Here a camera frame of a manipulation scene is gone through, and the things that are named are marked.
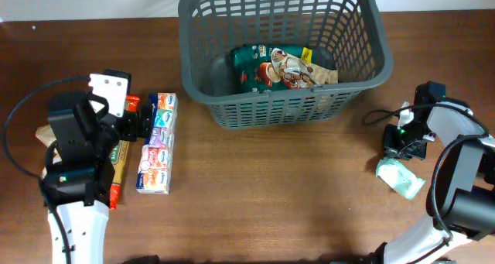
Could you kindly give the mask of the mint green wipes packet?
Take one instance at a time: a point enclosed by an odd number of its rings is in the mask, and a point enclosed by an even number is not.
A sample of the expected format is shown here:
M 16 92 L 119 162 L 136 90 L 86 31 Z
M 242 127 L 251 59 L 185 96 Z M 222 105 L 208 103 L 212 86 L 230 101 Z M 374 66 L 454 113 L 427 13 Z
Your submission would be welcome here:
M 391 189 L 407 200 L 412 200 L 425 184 L 396 159 L 383 158 L 376 168 L 376 177 L 381 178 Z

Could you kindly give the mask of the spaghetti pasta packet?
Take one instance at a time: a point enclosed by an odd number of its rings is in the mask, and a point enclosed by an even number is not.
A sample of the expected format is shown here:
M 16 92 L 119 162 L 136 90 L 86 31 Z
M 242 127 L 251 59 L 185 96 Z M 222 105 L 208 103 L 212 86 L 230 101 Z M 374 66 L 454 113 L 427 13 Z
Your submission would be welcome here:
M 127 96 L 125 102 L 125 109 L 130 112 L 136 113 L 141 99 L 136 96 Z M 114 167 L 114 177 L 110 191 L 110 203 L 109 208 L 111 210 L 117 208 L 118 198 L 121 193 L 121 182 L 124 174 L 125 164 L 127 162 L 129 141 L 121 140 L 113 149 L 110 160 Z

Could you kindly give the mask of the colourful tissue multipack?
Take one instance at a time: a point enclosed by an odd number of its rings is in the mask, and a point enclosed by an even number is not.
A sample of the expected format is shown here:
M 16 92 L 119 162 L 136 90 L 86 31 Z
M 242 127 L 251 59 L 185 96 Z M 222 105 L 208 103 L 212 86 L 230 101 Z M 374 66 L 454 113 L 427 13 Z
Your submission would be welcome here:
M 148 99 L 152 130 L 142 147 L 136 190 L 140 194 L 168 194 L 179 101 L 176 93 L 150 94 Z

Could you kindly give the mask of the tan packet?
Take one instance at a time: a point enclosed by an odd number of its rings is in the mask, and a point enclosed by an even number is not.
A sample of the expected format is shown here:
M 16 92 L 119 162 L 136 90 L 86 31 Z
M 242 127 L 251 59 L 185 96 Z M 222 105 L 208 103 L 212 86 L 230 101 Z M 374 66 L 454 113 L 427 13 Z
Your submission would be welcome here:
M 53 142 L 56 141 L 56 137 L 53 133 L 53 130 L 51 129 L 50 125 L 44 125 L 41 127 L 38 127 L 36 130 L 36 138 L 42 142 L 46 147 L 49 147 Z M 61 158 L 58 154 L 57 151 L 54 152 L 54 157 L 53 157 L 53 162 L 58 163 L 61 161 Z M 42 178 L 44 179 L 45 175 L 47 174 L 46 168 L 43 168 L 42 171 Z

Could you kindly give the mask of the green Nescafe coffee bag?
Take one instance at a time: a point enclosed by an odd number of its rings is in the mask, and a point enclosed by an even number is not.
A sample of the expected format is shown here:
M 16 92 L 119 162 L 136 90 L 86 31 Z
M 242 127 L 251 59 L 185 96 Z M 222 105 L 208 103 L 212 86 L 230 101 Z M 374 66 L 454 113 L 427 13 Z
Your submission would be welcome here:
M 238 82 L 239 92 L 265 92 L 295 90 L 289 89 L 281 83 L 273 84 L 266 71 L 271 62 L 271 52 L 274 48 L 303 47 L 294 45 L 244 45 L 232 49 L 228 54 L 228 60 L 234 69 Z M 314 64 L 323 67 L 324 56 L 313 50 Z

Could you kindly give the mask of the white brown snack packet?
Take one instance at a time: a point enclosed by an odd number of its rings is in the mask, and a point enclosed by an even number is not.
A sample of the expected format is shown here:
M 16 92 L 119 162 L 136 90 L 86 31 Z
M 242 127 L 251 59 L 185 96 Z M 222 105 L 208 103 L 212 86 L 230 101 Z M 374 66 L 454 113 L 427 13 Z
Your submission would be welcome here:
M 289 89 L 338 83 L 338 71 L 314 64 L 313 50 L 306 47 L 274 48 L 266 74 L 273 84 Z

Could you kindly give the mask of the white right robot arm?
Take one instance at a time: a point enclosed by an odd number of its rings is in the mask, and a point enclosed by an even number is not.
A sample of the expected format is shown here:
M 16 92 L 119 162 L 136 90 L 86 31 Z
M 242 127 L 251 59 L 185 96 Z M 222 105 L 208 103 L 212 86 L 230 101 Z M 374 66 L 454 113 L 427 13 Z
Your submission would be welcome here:
M 378 110 L 380 119 L 398 118 L 384 128 L 388 159 L 424 159 L 428 142 L 444 145 L 432 172 L 426 213 L 401 237 L 384 242 L 369 263 L 434 263 L 449 251 L 494 234 L 494 138 L 464 101 L 450 98 L 443 84 L 429 81 L 415 90 L 413 103 Z

